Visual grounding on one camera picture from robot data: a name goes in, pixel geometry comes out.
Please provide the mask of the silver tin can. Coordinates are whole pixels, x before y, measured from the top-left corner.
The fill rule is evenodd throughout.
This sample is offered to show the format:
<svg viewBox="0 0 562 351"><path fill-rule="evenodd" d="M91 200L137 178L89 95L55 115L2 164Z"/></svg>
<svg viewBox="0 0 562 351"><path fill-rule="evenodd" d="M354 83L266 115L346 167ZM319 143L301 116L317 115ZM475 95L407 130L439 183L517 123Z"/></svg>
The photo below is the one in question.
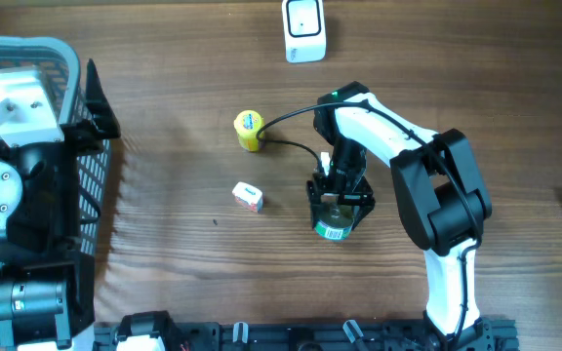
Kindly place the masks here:
<svg viewBox="0 0 562 351"><path fill-rule="evenodd" d="M349 236L354 223L351 206L327 202L322 204L316 214L314 230L321 237L331 241L342 241Z"/></svg>

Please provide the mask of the yellow lidded jar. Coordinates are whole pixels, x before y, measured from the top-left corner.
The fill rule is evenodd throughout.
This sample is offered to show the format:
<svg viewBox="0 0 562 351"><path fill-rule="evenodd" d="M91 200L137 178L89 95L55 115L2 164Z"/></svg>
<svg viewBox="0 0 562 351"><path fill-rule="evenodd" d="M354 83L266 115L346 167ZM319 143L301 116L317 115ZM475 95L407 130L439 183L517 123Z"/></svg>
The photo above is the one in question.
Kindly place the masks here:
<svg viewBox="0 0 562 351"><path fill-rule="evenodd" d="M263 119L257 111L240 112L233 123L240 146L249 152L258 152L261 149L261 142L257 134L263 125Z"/></svg>

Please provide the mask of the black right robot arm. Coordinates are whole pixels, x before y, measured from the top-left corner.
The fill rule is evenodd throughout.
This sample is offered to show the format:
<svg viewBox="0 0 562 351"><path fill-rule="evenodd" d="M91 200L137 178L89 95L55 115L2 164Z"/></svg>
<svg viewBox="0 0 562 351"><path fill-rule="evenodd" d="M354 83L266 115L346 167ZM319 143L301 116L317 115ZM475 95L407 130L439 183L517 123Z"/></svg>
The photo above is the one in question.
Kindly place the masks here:
<svg viewBox="0 0 562 351"><path fill-rule="evenodd" d="M459 350L480 321L474 258L492 204L465 135L421 128L352 82L317 100L315 131L333 147L306 184L312 228L341 241L375 207L366 179L367 156L385 163L397 211L423 251L429 297L424 318L442 347Z"/></svg>

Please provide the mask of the red tissue pack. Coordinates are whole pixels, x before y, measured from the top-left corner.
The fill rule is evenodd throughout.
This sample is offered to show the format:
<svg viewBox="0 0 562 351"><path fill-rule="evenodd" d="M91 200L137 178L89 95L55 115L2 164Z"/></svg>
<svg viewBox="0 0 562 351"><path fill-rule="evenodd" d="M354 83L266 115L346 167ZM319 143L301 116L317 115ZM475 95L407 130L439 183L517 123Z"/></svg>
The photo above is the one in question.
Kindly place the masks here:
<svg viewBox="0 0 562 351"><path fill-rule="evenodd" d="M259 213L263 205L263 193L255 186L246 182L238 182L232 194L235 201L252 212Z"/></svg>

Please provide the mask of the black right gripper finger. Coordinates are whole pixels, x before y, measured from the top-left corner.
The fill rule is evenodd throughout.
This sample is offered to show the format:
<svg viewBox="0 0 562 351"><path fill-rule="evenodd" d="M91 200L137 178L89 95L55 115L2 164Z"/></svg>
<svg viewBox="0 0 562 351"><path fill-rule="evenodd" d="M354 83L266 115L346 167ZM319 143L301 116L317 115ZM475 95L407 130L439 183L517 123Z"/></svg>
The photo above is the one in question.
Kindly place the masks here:
<svg viewBox="0 0 562 351"><path fill-rule="evenodd" d="M353 224L355 229L359 223L374 209L376 204L372 195L360 195L357 199L351 200L351 208L353 210Z"/></svg>
<svg viewBox="0 0 562 351"><path fill-rule="evenodd" d="M315 227L319 220L319 214L321 212L321 195L318 190L314 187L306 188L307 199L310 207L310 220L311 226Z"/></svg>

